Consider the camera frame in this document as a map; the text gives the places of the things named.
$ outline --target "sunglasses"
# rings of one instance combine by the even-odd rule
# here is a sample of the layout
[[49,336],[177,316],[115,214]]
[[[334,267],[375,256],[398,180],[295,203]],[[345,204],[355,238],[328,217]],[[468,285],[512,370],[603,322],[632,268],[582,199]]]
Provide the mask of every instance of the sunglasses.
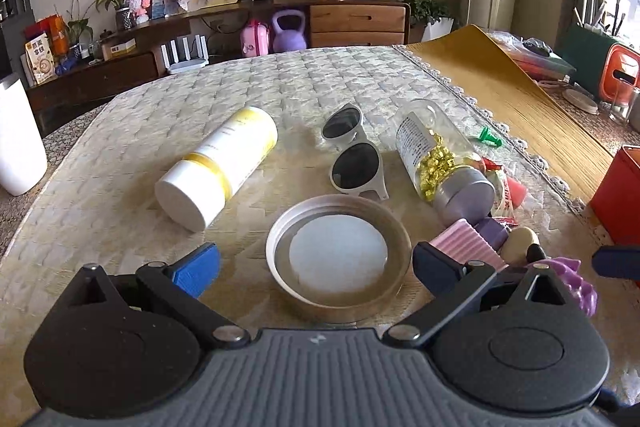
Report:
[[373,190],[380,200],[388,200],[382,156],[367,139],[362,120],[360,108],[347,103],[322,126],[322,138],[342,150],[329,171],[329,179],[342,194],[358,196]]

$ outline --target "pink toy suitcase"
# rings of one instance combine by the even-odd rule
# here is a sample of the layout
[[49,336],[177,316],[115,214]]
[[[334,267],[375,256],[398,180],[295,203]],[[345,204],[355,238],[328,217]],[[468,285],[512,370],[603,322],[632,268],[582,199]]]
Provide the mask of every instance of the pink toy suitcase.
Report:
[[260,21],[251,19],[240,33],[240,44],[244,57],[269,54],[269,28]]

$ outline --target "yellow mat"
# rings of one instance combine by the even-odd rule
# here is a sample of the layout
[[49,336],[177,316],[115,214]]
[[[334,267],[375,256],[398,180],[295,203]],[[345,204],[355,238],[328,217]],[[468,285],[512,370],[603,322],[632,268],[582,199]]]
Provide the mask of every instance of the yellow mat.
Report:
[[591,199],[612,156],[480,29],[465,26],[408,48],[508,124],[511,136],[526,140],[527,152],[545,158],[573,197]]

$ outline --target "purple kettlebell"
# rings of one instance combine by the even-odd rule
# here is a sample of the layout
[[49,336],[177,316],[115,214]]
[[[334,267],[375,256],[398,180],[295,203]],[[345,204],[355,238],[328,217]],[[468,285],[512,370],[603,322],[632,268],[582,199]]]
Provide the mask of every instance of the purple kettlebell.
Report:
[[[300,28],[297,30],[283,30],[278,24],[278,19],[285,15],[300,17]],[[281,10],[276,12],[271,19],[276,36],[273,39],[273,52],[293,52],[295,50],[306,50],[305,41],[305,14],[300,10]]]

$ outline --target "pink sponge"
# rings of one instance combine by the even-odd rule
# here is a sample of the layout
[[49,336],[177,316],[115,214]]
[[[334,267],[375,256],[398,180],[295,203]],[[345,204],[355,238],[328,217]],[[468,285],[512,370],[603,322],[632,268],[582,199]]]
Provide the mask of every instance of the pink sponge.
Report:
[[430,243],[454,261],[465,264],[472,259],[484,261],[497,271],[504,269],[507,263],[487,243],[474,228],[459,219]]
[[509,185],[509,192],[511,193],[511,203],[513,208],[521,206],[524,198],[527,196],[527,187],[514,178],[507,178],[507,184]]

